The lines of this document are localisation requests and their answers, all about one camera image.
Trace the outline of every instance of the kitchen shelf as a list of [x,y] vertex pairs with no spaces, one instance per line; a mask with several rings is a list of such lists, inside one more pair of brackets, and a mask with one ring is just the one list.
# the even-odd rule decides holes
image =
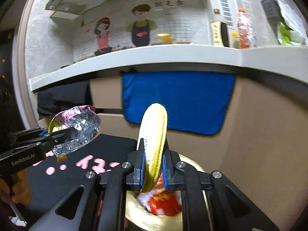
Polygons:
[[139,64],[204,63],[265,70],[308,84],[308,49],[268,46],[246,50],[199,44],[132,48],[89,58],[29,80],[31,91],[75,76]]

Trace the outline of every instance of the cartoon man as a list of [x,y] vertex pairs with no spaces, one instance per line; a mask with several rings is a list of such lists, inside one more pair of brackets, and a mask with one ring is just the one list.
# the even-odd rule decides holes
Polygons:
[[148,4],[141,4],[131,10],[137,20],[128,25],[126,31],[131,32],[131,40],[136,47],[148,46],[150,30],[157,28],[153,21],[145,18],[150,9],[151,7]]

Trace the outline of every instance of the blue towel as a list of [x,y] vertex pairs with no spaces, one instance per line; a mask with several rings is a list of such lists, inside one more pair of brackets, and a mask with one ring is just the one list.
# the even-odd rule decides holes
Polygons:
[[124,116],[141,123],[146,109],[157,102],[167,110],[169,129],[214,135],[222,128],[234,82],[234,75],[215,72],[126,73]]

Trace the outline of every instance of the human hand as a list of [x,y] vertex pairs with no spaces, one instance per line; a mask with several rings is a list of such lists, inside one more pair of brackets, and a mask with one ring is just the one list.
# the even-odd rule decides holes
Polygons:
[[[18,181],[13,185],[12,190],[14,195],[12,200],[14,203],[21,203],[24,205],[29,205],[32,199],[30,194],[30,186],[27,181],[27,170],[23,169],[17,173]],[[10,188],[3,179],[0,179],[0,191],[6,194],[10,193]]]

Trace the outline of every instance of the aluminum foil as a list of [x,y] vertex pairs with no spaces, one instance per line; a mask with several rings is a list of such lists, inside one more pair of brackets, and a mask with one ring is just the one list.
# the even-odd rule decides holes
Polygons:
[[56,145],[52,152],[57,157],[63,157],[87,145],[100,131],[100,117],[91,111],[89,107],[71,117],[68,124],[78,130],[78,137],[75,140]]

